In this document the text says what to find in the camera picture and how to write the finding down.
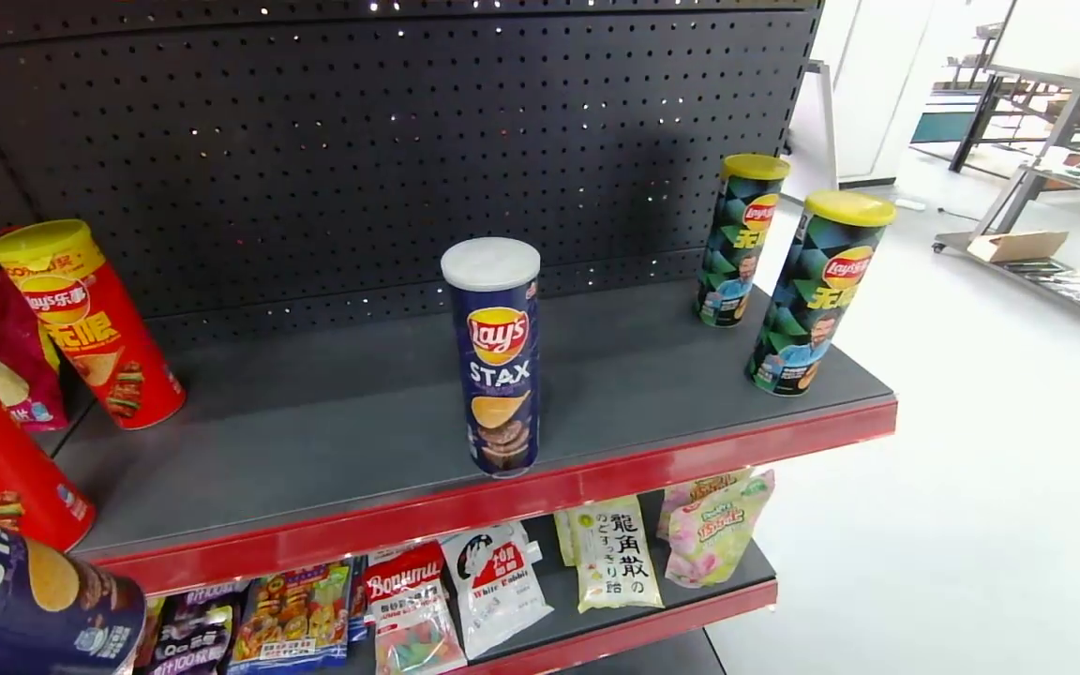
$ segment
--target potato chip image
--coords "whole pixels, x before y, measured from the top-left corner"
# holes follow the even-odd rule
[[[119,363],[120,354],[123,351],[110,352],[109,354],[86,354],[82,357],[70,359],[73,368],[81,375],[92,388],[102,388],[110,380],[110,376],[116,372],[116,364]]]
[[[73,606],[82,585],[78,571],[68,557],[43,543],[26,539],[27,578],[31,581],[31,597],[44,611],[60,611]]]
[[[486,429],[498,429],[510,422],[511,417],[528,400],[531,392],[523,396],[474,396],[471,402],[472,418]]]
[[[5,407],[17,406],[27,401],[27,380],[18,376],[18,373],[11,370],[8,364],[0,362],[0,402]]]

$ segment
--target candy bag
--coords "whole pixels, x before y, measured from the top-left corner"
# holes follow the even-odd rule
[[[458,588],[468,658],[481,657],[552,611],[527,561],[522,523],[469,529],[442,538],[441,548]]]
[[[369,609],[368,593],[365,593],[365,570],[368,558],[356,556],[352,559],[352,592],[348,594],[348,644],[359,643],[369,636],[365,615]]]
[[[753,467],[747,465],[739,471],[712,475],[708,478],[690,480],[689,483],[666,487],[664,489],[664,501],[661,502],[661,516],[657,521],[657,536],[669,541],[670,514],[673,513],[674,509],[698,502],[698,500],[703,499],[703,497],[714,491],[723,490],[724,487],[744,483],[750,478],[750,475],[753,475]]]
[[[571,508],[569,525],[578,545],[578,611],[664,607],[634,495]]]
[[[348,658],[351,581],[345,561],[253,581],[228,675],[341,665]]]
[[[561,563],[565,567],[578,567],[578,546],[573,545],[573,534],[569,530],[569,512],[558,510],[552,514],[557,525],[557,543],[561,545]]]
[[[203,609],[188,619],[161,625],[146,675],[222,675],[235,625],[237,608],[228,603]]]
[[[731,579],[774,487],[772,471],[725,487],[670,514],[670,564],[664,577],[686,589]]]
[[[444,602],[443,568],[441,545],[428,542],[365,570],[377,675],[436,675],[465,665]]]
[[[0,402],[27,431],[65,429],[53,342],[0,267]]]

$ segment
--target white candy bag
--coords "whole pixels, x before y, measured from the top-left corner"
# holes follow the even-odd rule
[[[442,538],[441,548],[458,589],[468,658],[481,657],[552,611],[517,521]]]
[[[569,509],[578,546],[578,611],[664,607],[636,497]]]

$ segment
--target metal table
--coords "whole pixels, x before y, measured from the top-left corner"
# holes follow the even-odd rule
[[[1053,82],[1054,84],[1068,86],[1068,89],[1071,89],[1069,102],[1066,103],[1062,114],[1055,120],[1053,131],[1049,134],[1049,138],[1041,148],[1041,152],[1039,152],[1038,157],[1031,163],[1021,165],[1015,170],[1011,180],[1007,183],[1002,192],[999,193],[998,200],[995,200],[981,221],[977,221],[977,227],[973,231],[951,231],[950,233],[937,234],[931,247],[936,253],[941,253],[946,248],[953,248],[955,252],[962,253],[966,258],[974,260],[978,265],[989,267],[1013,281],[1023,283],[1025,287],[1029,287],[1029,289],[1037,292],[1037,294],[1050,296],[1050,298],[1055,298],[1059,302],[1080,311],[1080,302],[1077,300],[1056,294],[1054,291],[1049,289],[1049,287],[1039,286],[1037,283],[1026,281],[1026,279],[1017,276],[1015,273],[1008,272],[1007,269],[999,265],[987,264],[987,261],[981,258],[971,256],[968,252],[969,243],[974,238],[985,234],[1004,234],[1011,231],[1015,227],[1016,219],[1020,219],[1020,213],[1023,213],[1024,206],[1038,195],[1042,181],[1059,180],[1072,185],[1072,187],[1080,188],[1080,179],[1075,178],[1075,176],[1042,170],[1041,167],[1041,162],[1044,160],[1048,151],[1053,149],[1054,146],[1066,145],[1072,136],[1077,111],[1080,110],[1080,78],[1034,72],[1018,68],[1007,69],[999,67],[995,69],[999,75],[1017,75],[1028,78],[1028,80]]]

